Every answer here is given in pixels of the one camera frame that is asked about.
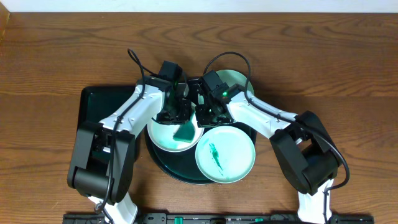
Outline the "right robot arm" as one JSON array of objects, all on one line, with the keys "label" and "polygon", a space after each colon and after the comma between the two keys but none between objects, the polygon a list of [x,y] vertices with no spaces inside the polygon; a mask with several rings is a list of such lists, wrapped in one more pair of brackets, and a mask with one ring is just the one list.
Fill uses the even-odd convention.
[{"label": "right robot arm", "polygon": [[303,222],[328,223],[329,193],[341,153],[317,115],[279,110],[252,93],[221,94],[196,107],[198,126],[210,128],[199,140],[195,160],[203,175],[214,182],[232,183],[245,177],[255,161],[251,139],[231,123],[243,123],[268,140],[283,175],[298,192],[298,217]]}]

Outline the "white plate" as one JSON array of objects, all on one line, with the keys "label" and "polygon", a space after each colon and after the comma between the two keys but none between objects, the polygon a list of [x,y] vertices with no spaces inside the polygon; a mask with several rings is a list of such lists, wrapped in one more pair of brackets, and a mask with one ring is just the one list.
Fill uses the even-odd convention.
[{"label": "white plate", "polygon": [[167,152],[182,152],[193,147],[204,133],[204,129],[197,126],[195,107],[196,105],[192,103],[192,117],[190,121],[195,127],[195,136],[191,143],[173,140],[173,135],[181,125],[164,125],[156,123],[154,120],[151,120],[147,125],[150,140],[161,150]]}]

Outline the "green scrubbing sponge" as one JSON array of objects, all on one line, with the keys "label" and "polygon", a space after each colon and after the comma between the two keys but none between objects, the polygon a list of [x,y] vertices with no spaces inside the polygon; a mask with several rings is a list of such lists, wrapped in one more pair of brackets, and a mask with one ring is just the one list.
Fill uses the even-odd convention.
[{"label": "green scrubbing sponge", "polygon": [[173,140],[191,143],[195,136],[195,127],[191,121],[181,125],[173,135]]}]

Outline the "mint green plate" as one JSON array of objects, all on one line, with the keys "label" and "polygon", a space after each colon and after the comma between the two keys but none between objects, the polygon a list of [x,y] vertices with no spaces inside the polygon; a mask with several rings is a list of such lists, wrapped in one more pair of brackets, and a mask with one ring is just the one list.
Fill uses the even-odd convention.
[{"label": "mint green plate", "polygon": [[225,82],[232,90],[226,90],[223,96],[232,96],[235,92],[243,92],[245,90],[246,76],[235,70],[218,70],[216,71],[220,80]]},{"label": "mint green plate", "polygon": [[198,141],[195,160],[200,172],[221,184],[237,182],[254,166],[256,150],[251,138],[233,126],[207,131]]}]

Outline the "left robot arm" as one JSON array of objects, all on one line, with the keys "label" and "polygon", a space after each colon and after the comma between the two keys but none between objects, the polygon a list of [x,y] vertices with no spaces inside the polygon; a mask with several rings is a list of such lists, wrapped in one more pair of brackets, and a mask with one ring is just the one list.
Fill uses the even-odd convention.
[{"label": "left robot arm", "polygon": [[69,187],[95,203],[110,223],[134,223],[138,208],[128,190],[136,160],[136,137],[152,118],[185,124],[192,110],[187,83],[144,77],[132,95],[101,121],[82,122],[67,175]]}]

